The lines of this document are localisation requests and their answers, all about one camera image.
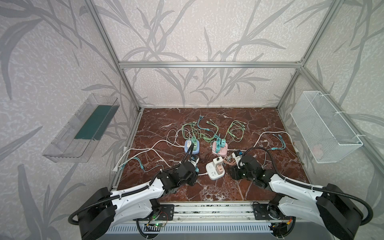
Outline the white charger plug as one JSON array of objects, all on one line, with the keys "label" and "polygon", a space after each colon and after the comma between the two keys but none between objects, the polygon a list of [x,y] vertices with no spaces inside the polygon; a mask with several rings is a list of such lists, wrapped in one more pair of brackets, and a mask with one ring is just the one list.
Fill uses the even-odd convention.
[{"label": "white charger plug", "polygon": [[224,161],[224,159],[221,156],[213,159],[214,168],[216,168],[218,165],[222,165],[223,161]]}]

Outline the green charger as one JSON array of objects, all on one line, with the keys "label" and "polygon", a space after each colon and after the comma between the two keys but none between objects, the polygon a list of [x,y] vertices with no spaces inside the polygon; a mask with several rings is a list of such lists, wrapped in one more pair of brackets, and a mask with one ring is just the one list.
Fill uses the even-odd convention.
[{"label": "green charger", "polygon": [[191,142],[194,145],[193,150],[194,151],[197,150],[197,148],[198,148],[198,140],[197,140],[197,138],[196,137],[192,137],[191,138]]}]

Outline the white power strip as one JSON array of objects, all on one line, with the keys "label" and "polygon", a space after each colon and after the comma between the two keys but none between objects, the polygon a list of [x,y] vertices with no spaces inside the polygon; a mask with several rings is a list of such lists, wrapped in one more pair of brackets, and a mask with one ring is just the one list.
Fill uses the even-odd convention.
[{"label": "white power strip", "polygon": [[223,174],[219,175],[217,173],[216,168],[214,168],[213,163],[208,163],[206,165],[206,171],[208,173],[208,176],[209,176],[210,180],[212,180],[212,181],[218,180],[218,179],[222,178],[225,175],[225,172]]}]

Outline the pink charger plug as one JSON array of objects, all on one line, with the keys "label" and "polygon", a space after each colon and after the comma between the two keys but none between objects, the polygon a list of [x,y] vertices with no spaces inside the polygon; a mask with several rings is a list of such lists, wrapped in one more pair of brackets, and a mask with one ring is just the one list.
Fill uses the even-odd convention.
[{"label": "pink charger plug", "polygon": [[222,165],[217,165],[216,166],[216,170],[217,170],[217,173],[219,175],[221,175],[221,174],[223,174],[225,172],[225,169],[224,169],[224,167]]}]

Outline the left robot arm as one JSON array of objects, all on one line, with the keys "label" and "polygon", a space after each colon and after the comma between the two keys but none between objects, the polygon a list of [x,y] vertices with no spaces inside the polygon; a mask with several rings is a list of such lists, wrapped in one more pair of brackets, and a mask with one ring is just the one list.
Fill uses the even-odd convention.
[{"label": "left robot arm", "polygon": [[183,185],[195,184],[199,175],[197,164],[197,160],[182,161],[129,189],[110,192],[101,188],[70,214],[68,222],[79,226],[83,240],[97,240],[112,226],[158,215],[161,197],[174,194]]}]

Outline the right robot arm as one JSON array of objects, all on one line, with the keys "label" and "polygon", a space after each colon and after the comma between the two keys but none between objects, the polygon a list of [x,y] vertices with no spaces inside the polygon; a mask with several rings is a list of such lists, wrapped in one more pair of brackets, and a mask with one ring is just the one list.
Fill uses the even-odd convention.
[{"label": "right robot arm", "polygon": [[336,185],[313,186],[287,178],[275,170],[263,169],[256,158],[239,151],[232,158],[235,166],[230,175],[234,180],[249,180],[276,194],[267,210],[273,218],[301,218],[326,228],[339,240],[353,240],[359,227],[373,219],[373,209],[367,202]]}]

